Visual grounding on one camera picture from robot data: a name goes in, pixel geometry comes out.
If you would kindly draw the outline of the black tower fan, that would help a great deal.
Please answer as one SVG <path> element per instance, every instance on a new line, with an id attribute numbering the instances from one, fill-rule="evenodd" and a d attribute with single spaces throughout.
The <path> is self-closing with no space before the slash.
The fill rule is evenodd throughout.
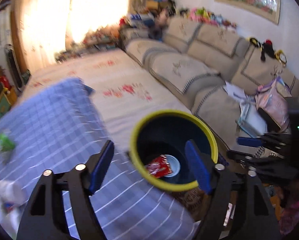
<path id="1" fill-rule="evenodd" d="M 11 44 L 6 44 L 4 46 L 4 52 L 6 55 L 6 60 L 8 63 L 9 70 L 11 72 L 13 81 L 15 83 L 15 87 L 17 88 L 18 91 L 22 92 L 25 87 L 25 84 L 22 78 L 21 71 L 19 69 L 19 65 L 17 62 L 17 58 L 13 46 Z"/>

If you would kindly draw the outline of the books and papers stack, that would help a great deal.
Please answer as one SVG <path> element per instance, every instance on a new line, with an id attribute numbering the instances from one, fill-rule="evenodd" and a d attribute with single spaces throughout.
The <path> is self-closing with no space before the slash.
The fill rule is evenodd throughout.
<path id="1" fill-rule="evenodd" d="M 267 132 L 267 123 L 257 111 L 255 97 L 247 96 L 243 89 L 227 81 L 224 90 L 239 103 L 241 113 L 237 124 L 241 130 L 253 138 L 264 135 Z"/>

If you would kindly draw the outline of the yellow rimmed trash bin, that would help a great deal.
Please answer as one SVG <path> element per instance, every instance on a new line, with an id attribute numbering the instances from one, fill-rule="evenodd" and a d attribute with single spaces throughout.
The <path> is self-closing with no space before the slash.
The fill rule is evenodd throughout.
<path id="1" fill-rule="evenodd" d="M 150 113 L 133 128 L 129 157 L 146 181 L 163 191 L 182 192 L 198 187 L 185 155 L 185 145 L 193 140 L 201 153 L 214 163 L 218 161 L 216 139 L 207 125 L 186 112 L 161 110 Z M 171 178 L 155 178 L 145 166 L 160 155 L 172 155 L 180 163 L 180 172 Z"/>

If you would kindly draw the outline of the white plastic cup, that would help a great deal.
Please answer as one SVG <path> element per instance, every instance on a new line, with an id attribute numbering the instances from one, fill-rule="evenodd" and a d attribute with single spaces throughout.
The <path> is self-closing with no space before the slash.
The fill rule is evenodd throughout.
<path id="1" fill-rule="evenodd" d="M 180 172 L 180 163 L 178 159 L 169 154 L 166 155 L 166 159 L 169 163 L 172 172 L 170 174 L 165 175 L 165 177 L 171 178 L 176 176 Z"/>

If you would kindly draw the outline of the green label plastic jar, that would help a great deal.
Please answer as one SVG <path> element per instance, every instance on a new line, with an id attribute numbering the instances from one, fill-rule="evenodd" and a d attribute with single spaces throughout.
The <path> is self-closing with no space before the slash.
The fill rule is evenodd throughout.
<path id="1" fill-rule="evenodd" d="M 8 153 L 15 149 L 16 144 L 11 138 L 10 131 L 0 133 L 0 153 Z"/>

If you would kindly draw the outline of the cream window curtains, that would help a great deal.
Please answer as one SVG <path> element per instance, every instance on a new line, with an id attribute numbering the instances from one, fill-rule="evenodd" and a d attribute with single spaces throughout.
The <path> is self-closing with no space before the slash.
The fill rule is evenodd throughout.
<path id="1" fill-rule="evenodd" d="M 12 0 L 26 67 L 36 72 L 55 63 L 55 53 L 81 43 L 90 31 L 117 25 L 145 0 Z"/>

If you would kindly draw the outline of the pink school backpack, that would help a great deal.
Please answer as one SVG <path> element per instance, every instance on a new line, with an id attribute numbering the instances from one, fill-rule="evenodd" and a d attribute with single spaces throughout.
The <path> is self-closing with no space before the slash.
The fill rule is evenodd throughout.
<path id="1" fill-rule="evenodd" d="M 260 85 L 255 95 L 256 109 L 267 123 L 268 132 L 284 132 L 289 125 L 287 101 L 290 98 L 289 87 L 278 76 L 267 85 Z"/>

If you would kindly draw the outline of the red snack wrapper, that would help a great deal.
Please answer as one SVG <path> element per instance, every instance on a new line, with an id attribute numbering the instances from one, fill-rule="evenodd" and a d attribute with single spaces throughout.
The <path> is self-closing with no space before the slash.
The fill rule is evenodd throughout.
<path id="1" fill-rule="evenodd" d="M 160 155 L 145 166 L 147 172 L 155 178 L 161 178 L 173 173 L 165 155 Z"/>

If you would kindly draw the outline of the beige sofa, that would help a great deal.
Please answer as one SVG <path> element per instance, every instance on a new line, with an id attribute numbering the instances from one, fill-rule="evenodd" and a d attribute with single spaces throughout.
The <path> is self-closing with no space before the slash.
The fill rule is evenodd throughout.
<path id="1" fill-rule="evenodd" d="M 201 118 L 229 149 L 237 150 L 239 103 L 225 91 L 231 83 L 248 96 L 280 77 L 292 96 L 299 96 L 299 79 L 280 61 L 267 56 L 231 31 L 174 17 L 162 40 L 147 29 L 120 32 L 126 53 L 191 112 Z"/>

